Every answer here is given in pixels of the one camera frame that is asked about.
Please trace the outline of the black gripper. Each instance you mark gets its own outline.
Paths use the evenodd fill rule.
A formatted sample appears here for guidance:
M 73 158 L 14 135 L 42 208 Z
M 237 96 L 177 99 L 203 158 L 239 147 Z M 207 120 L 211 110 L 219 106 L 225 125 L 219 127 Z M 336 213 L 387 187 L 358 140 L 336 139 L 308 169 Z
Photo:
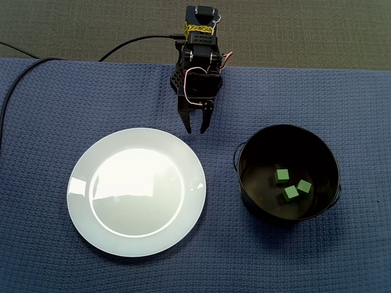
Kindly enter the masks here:
M 221 87 L 221 75 L 205 73 L 203 70 L 190 70 L 184 74 L 178 88 L 178 113 L 188 134 L 191 133 L 190 113 L 202 109 L 203 134 L 209 127 L 214 111 L 214 97 Z

